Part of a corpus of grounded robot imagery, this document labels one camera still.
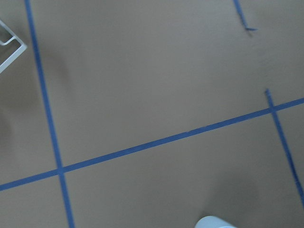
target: white object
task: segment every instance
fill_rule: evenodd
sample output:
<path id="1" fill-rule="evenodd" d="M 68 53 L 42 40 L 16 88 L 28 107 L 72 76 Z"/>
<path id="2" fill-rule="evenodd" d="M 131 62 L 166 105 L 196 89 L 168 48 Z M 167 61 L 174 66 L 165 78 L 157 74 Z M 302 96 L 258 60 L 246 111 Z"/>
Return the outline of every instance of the white object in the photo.
<path id="1" fill-rule="evenodd" d="M 3 21 L 0 20 L 0 26 L 2 26 L 8 33 L 10 33 L 11 38 L 8 41 L 1 41 L 0 40 L 0 46 L 5 46 L 8 45 L 10 42 L 12 42 L 13 40 L 18 41 L 18 43 L 20 43 L 20 47 L 13 53 L 10 55 L 10 57 L 8 57 L 1 65 L 0 65 L 0 74 L 2 73 L 3 70 L 5 70 L 16 58 L 18 58 L 18 56 L 20 56 L 22 54 L 22 52 L 24 52 L 27 49 L 27 46 L 22 42 L 22 40 L 16 36 L 16 34 L 10 30 L 10 28 L 3 23 Z"/>
<path id="2" fill-rule="evenodd" d="M 233 225 L 227 223 L 226 221 L 215 217 L 206 216 L 197 222 L 195 228 L 236 228 Z"/>

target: white corner piece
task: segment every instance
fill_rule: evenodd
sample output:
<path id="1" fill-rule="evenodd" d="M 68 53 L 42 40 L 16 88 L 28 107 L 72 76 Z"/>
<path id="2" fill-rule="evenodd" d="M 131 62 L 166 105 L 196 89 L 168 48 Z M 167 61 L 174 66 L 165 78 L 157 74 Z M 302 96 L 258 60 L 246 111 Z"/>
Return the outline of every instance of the white corner piece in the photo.
<path id="1" fill-rule="evenodd" d="M 11 38 L 8 41 L 3 42 L 0 40 L 0 46 L 8 45 L 13 40 L 16 40 L 20 43 L 20 47 L 0 65 L 0 74 L 1 74 L 16 58 L 18 58 L 18 56 L 22 54 L 22 52 L 24 52 L 27 49 L 27 46 L 25 43 L 22 42 L 22 40 L 19 37 L 16 36 L 16 34 L 12 30 L 10 30 L 9 27 L 7 27 L 6 24 L 3 23 L 2 20 L 0 20 L 0 26 L 11 34 Z"/>

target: blue tape strip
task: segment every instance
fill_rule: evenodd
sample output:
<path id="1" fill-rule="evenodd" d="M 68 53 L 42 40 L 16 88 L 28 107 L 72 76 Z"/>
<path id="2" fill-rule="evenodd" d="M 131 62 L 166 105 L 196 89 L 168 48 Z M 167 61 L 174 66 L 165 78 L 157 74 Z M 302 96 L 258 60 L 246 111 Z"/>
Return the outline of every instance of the blue tape strip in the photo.
<path id="1" fill-rule="evenodd" d="M 58 170 L 58 175 L 59 175 L 59 180 L 60 180 L 60 185 L 61 185 L 62 197 L 63 197 L 65 208 L 66 208 L 66 216 L 67 216 L 69 227 L 74 228 L 75 227 L 74 219 L 73 219 L 72 209 L 71 209 L 70 200 L 69 200 L 69 196 L 68 196 L 68 192 L 67 192 L 67 183 L 66 183 L 66 179 L 64 176 L 64 172 L 62 170 L 62 161 L 61 161 L 61 156 L 60 156 L 60 150 L 59 150 L 59 146 L 58 146 L 58 140 L 57 140 L 54 121 L 53 121 L 53 117 L 52 117 L 51 106 L 50 106 L 49 99 L 48 99 L 48 91 L 47 91 L 47 86 L 46 86 L 46 82 L 45 82 L 45 78 L 44 78 L 44 72 L 43 72 L 41 57 L 40 57 L 39 48 L 38 48 L 38 42 L 37 42 L 37 37 L 36 37 L 36 31 L 35 31 L 30 1 L 24 0 L 24 2 L 25 2 L 26 10 L 27 10 L 29 30 L 30 30 L 31 37 L 32 37 L 33 49 L 34 49 L 34 54 L 35 54 L 39 81 L 40 81 L 40 88 L 41 88 L 42 98 L 43 98 L 45 112 L 46 112 L 46 116 L 47 116 L 49 132 L 50 132 L 50 136 L 51 136 L 51 140 L 52 140 L 54 156 L 55 156 L 55 160 L 56 160 L 56 164 L 57 164 L 57 170 Z"/>
<path id="2" fill-rule="evenodd" d="M 289 163 L 289 167 L 291 169 L 291 173 L 293 175 L 293 178 L 294 178 L 296 187 L 298 189 L 299 195 L 301 197 L 302 205 L 303 205 L 303 208 L 304 208 L 304 191 L 303 191 L 302 185 L 300 183 L 300 180 L 298 178 L 298 174 L 297 174 L 296 169 L 295 169 L 295 164 L 294 164 L 294 161 L 293 161 L 293 158 L 292 158 L 292 155 L 291 155 L 291 152 L 290 152 L 285 134 L 283 132 L 283 128 L 281 126 L 279 117 L 277 116 L 276 108 L 274 106 L 274 103 L 273 103 L 273 100 L 272 100 L 271 93 L 270 93 L 269 89 L 266 90 L 266 96 L 267 96 L 267 99 L 268 99 L 268 104 L 269 104 L 269 108 L 271 110 L 273 120 L 275 122 L 276 129 L 278 131 L 282 146 L 284 148 L 284 151 L 285 151 L 288 163 Z"/>
<path id="3" fill-rule="evenodd" d="M 233 0 L 233 2 L 234 2 L 234 5 L 236 6 L 237 13 L 239 14 L 239 16 L 241 18 L 241 21 L 242 21 L 242 23 L 244 25 L 244 28 L 246 30 L 248 30 L 248 31 L 255 31 L 255 30 L 257 30 L 256 28 L 250 28 L 250 27 L 248 27 L 248 24 L 247 24 L 247 21 L 245 19 L 245 16 L 244 16 L 241 4 L 239 3 L 239 0 Z"/>
<path id="4" fill-rule="evenodd" d="M 263 116 L 263 115 L 266 115 L 266 114 L 269 114 L 269 113 L 270 113 L 270 109 L 268 109 L 268 108 L 263 109 L 263 110 L 260 110 L 260 111 L 254 112 L 254 113 L 242 115 L 242 116 L 232 118 L 232 119 L 229 119 L 229 120 L 225 120 L 225 121 L 222 121 L 222 122 L 219 122 L 219 123 L 214 123 L 214 124 L 211 124 L 211 125 L 208 125 L 208 126 L 205 126 L 205 127 L 197 128 L 197 129 L 194 129 L 194 130 L 189 131 L 189 132 L 183 132 L 183 133 L 172 135 L 172 136 L 169 136 L 169 137 L 166 137 L 166 138 L 163 138 L 163 139 L 159 139 L 159 140 L 156 140 L 156 141 L 152 141 L 152 142 L 148 142 L 148 143 L 145 143 L 145 144 L 142 144 L 142 145 L 138 145 L 138 146 L 135 146 L 135 147 L 132 147 L 132 148 L 129 148 L 129 149 L 125 149 L 125 150 L 122 150 L 122 151 L 110 153 L 110 154 L 100 156 L 100 157 L 97 157 L 97 158 L 93 158 L 93 159 L 90 159 L 90 160 L 87 160 L 87 161 L 82 161 L 82 162 L 79 162 L 79 163 L 76 163 L 76 164 L 66 166 L 63 169 L 64 169 L 64 172 L 69 172 L 69 171 L 81 169 L 81 168 L 86 167 L 86 166 L 90 166 L 90 165 L 94 165 L 94 164 L 97 164 L 97 163 L 100 163 L 100 162 L 108 161 L 108 160 L 111 160 L 111 159 L 114 159 L 114 158 L 122 157 L 122 156 L 125 156 L 125 155 L 128 155 L 128 154 L 131 154 L 131 153 L 146 150 L 146 149 L 149 149 L 151 147 L 159 146 L 159 145 L 162 145 L 162 144 L 165 144 L 165 143 L 170 143 L 170 142 L 173 142 L 173 141 L 176 141 L 176 140 L 179 140 L 179 139 L 183 139 L 183 138 L 187 138 L 187 137 L 190 137 L 190 136 L 193 136 L 193 135 L 196 135 L 196 134 L 200 134 L 200 133 L 203 133 L 203 132 L 212 131 L 212 130 L 215 130 L 215 129 L 218 129 L 218 128 L 221 128 L 221 127 L 224 127 L 224 126 L 228 126 L 228 125 L 231 125 L 231 124 L 236 124 L 236 123 L 239 123 L 239 122 L 242 122 L 242 121 L 245 121 L 245 120 L 250 120 L 250 119 L 253 119 L 253 118 L 256 118 L 256 117 L 259 117 L 259 116 Z"/>
<path id="5" fill-rule="evenodd" d="M 42 179 L 45 179 L 45 178 L 54 177 L 56 175 L 57 175 L 57 170 L 51 170 L 51 171 L 44 172 L 44 173 L 41 173 L 41 174 L 37 174 L 37 175 L 34 175 L 34 176 L 26 177 L 26 178 L 23 178 L 23 179 L 20 179 L 20 180 L 15 180 L 15 181 L 0 185 L 0 191 L 7 190 L 7 189 L 12 189 L 14 187 L 18 187 L 20 185 L 32 183 L 32 182 L 35 182 L 35 181 L 39 181 L 39 180 L 42 180 Z"/>

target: gray floor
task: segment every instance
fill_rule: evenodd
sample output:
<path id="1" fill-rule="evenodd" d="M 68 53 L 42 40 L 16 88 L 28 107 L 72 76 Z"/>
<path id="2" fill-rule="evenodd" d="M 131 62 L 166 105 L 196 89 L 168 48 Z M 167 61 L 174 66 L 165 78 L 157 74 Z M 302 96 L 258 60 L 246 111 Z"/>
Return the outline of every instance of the gray floor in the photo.
<path id="1" fill-rule="evenodd" d="M 31 0 L 64 166 L 304 97 L 304 2 Z M 57 168 L 28 49 L 0 79 L 0 186 Z M 278 112 L 304 183 L 304 104 Z M 294 227 L 304 211 L 270 114 L 65 174 L 77 228 Z M 4 228 L 68 227 L 58 177 L 0 192 Z"/>

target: white cylindrical object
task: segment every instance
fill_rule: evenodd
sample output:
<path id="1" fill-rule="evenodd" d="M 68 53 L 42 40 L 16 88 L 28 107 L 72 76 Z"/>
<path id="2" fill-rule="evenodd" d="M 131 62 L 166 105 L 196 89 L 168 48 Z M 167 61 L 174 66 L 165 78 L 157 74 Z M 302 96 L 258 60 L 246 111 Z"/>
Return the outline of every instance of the white cylindrical object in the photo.
<path id="1" fill-rule="evenodd" d="M 227 223 L 226 221 L 219 219 L 215 216 L 203 217 L 197 222 L 195 228 L 236 228 L 233 225 Z"/>

